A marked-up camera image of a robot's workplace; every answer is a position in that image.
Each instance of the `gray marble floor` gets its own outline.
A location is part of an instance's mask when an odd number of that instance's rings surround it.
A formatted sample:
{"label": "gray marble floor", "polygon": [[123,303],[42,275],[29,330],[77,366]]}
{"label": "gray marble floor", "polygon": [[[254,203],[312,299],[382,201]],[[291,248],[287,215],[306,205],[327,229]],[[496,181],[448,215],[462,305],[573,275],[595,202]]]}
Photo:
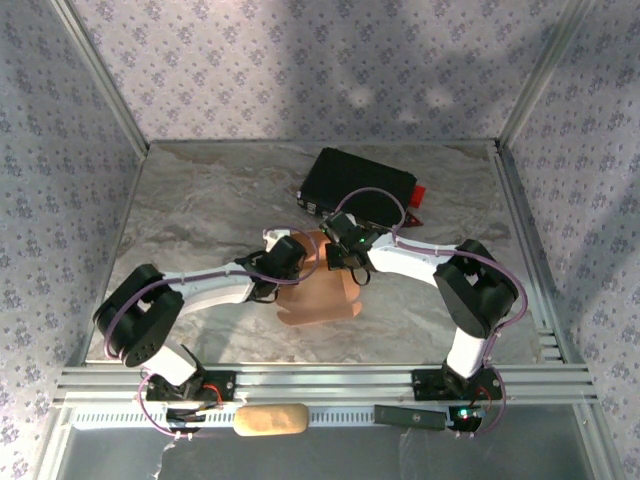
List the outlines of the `gray marble floor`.
{"label": "gray marble floor", "polygon": [[[416,215],[423,227],[402,236],[431,243],[475,238],[524,281],[524,261],[510,232],[484,147],[341,146],[412,172],[427,188]],[[295,193],[322,146],[164,143],[153,145],[111,276],[112,291],[133,268],[164,271],[220,266],[262,247],[263,228],[313,229],[318,219]],[[440,363],[455,326],[438,291],[392,274],[374,275],[352,320],[290,327],[275,305],[220,306],[181,318],[171,336],[211,362]],[[88,360],[101,360],[94,336]],[[531,314],[505,331],[496,363],[536,363],[540,346]]]}

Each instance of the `purple cable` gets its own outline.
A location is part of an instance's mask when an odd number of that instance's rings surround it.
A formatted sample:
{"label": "purple cable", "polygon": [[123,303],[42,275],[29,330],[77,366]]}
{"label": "purple cable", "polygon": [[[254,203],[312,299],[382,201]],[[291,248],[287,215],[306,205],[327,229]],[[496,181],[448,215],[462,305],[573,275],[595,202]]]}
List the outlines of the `purple cable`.
{"label": "purple cable", "polygon": [[150,292],[154,288],[158,288],[163,285],[174,285],[176,283],[190,283],[190,282],[197,282],[200,280],[210,280],[212,278],[224,277],[227,275],[239,275],[243,277],[258,278],[260,280],[276,283],[278,285],[297,285],[303,280],[306,280],[307,278],[309,278],[316,271],[316,268],[318,268],[318,264],[320,262],[319,260],[320,252],[318,250],[318,244],[316,243],[315,239],[311,235],[309,235],[307,232],[299,230],[297,228],[293,228],[293,227],[284,227],[284,226],[271,227],[266,229],[265,231],[285,230],[285,229],[304,235],[311,242],[311,245],[313,245],[316,258],[315,258],[315,261],[313,262],[313,266],[311,267],[311,270],[306,275],[303,275],[302,277],[295,280],[284,280],[280,278],[269,277],[267,275],[262,275],[260,273],[232,270],[229,272],[218,271],[218,272],[211,272],[211,273],[202,273],[200,275],[193,275],[191,277],[184,277],[184,278],[162,279],[162,280],[158,280],[157,282],[153,282],[147,285],[146,287],[138,290],[135,293],[135,295],[133,295],[129,300],[126,301],[126,303],[122,306],[122,308],[120,308],[120,310],[118,310],[116,314],[113,316],[113,318],[111,319],[111,322],[109,323],[109,326],[107,327],[107,330],[104,333],[104,349],[103,350],[104,350],[105,356],[107,358],[110,358],[111,360],[117,360],[119,358],[118,355],[122,355],[122,352],[120,352],[119,354],[114,354],[111,352],[110,343],[111,343],[111,337],[113,336],[113,332],[115,331],[116,326],[118,325],[118,322],[122,320],[122,317],[124,316],[125,312],[129,310],[133,305],[138,303],[138,301],[144,295],[146,295],[148,292]]}
{"label": "purple cable", "polygon": [[160,433],[163,433],[164,435],[175,437],[175,433],[173,433],[171,430],[163,428],[158,424],[158,422],[153,419],[153,417],[151,417],[151,414],[147,411],[147,407],[144,406],[144,402],[142,401],[142,391],[144,390],[145,385],[149,383],[149,380],[151,379],[151,377],[153,377],[153,375],[153,372],[149,373],[149,375],[142,379],[142,381],[140,382],[140,386],[138,387],[138,403],[140,404],[140,409],[142,410],[142,414],[145,416],[145,418],[149,420],[151,425],[153,425],[153,428],[158,430]]}
{"label": "purple cable", "polygon": [[526,315],[527,313],[527,309],[529,308],[529,297],[527,296],[527,291],[524,288],[524,285],[522,285],[522,283],[520,282],[520,280],[518,280],[518,277],[516,277],[513,273],[511,273],[509,270],[507,270],[505,267],[503,267],[502,265],[500,265],[498,262],[495,262],[493,260],[490,260],[486,257],[483,257],[481,255],[477,255],[475,253],[470,253],[470,252],[461,252],[459,250],[439,250],[439,249],[435,249],[435,248],[421,248],[421,247],[414,247],[412,245],[407,245],[406,243],[403,243],[402,241],[399,241],[397,238],[397,234],[398,234],[398,230],[400,229],[400,227],[404,224],[404,219],[405,219],[405,211],[404,211],[404,207],[402,206],[402,204],[400,203],[400,201],[394,197],[392,194],[390,194],[389,192],[387,192],[386,190],[382,190],[381,188],[376,188],[376,187],[364,187],[364,188],[359,188],[357,190],[354,190],[353,192],[351,192],[349,195],[347,195],[346,197],[344,197],[342,199],[342,201],[338,204],[338,206],[336,207],[336,212],[340,211],[340,209],[344,206],[345,202],[347,200],[349,200],[351,197],[353,197],[354,195],[357,195],[358,193],[361,192],[379,192],[379,193],[383,193],[386,196],[388,196],[391,200],[393,200],[395,202],[395,204],[398,206],[398,209],[400,210],[400,214],[401,214],[401,219],[400,222],[397,223],[396,225],[394,225],[391,228],[391,236],[393,238],[394,243],[400,247],[403,248],[405,250],[411,251],[411,252],[415,252],[415,253],[424,253],[427,255],[435,255],[436,257],[440,256],[440,255],[444,255],[444,256],[453,256],[453,255],[457,255],[459,257],[466,257],[466,258],[470,258],[473,260],[476,260],[488,267],[493,268],[494,270],[497,270],[498,272],[502,273],[505,277],[507,277],[509,280],[511,280],[511,282],[515,285],[516,289],[518,290],[518,294],[520,295],[520,297],[522,298],[522,305],[520,306],[520,310],[518,311],[518,313],[516,313],[512,318],[510,318],[509,320],[501,323],[500,325],[498,325],[494,331],[493,334],[491,335],[491,337],[489,338],[489,341],[487,342],[487,347],[484,351],[484,355],[482,358],[482,366],[484,368],[491,368],[495,374],[496,377],[498,379],[498,381],[500,382],[500,391],[502,392],[502,407],[500,408],[500,412],[498,412],[498,415],[496,416],[496,418],[493,420],[493,422],[491,422],[491,424],[485,428],[482,429],[480,432],[481,433],[474,433],[473,436],[477,436],[477,435],[484,435],[485,433],[489,433],[491,431],[493,431],[498,424],[500,423],[500,421],[502,420],[502,417],[504,417],[505,414],[505,410],[507,407],[507,394],[506,394],[506,389],[504,386],[504,380],[502,379],[502,376],[500,375],[500,372],[498,372],[497,369],[491,367],[489,365],[489,356],[491,354],[491,350],[493,349],[493,346],[496,343],[496,340],[498,338],[498,336],[500,335],[500,332],[502,331],[502,329],[513,325],[516,322],[519,322],[520,320],[522,320],[522,318]]}

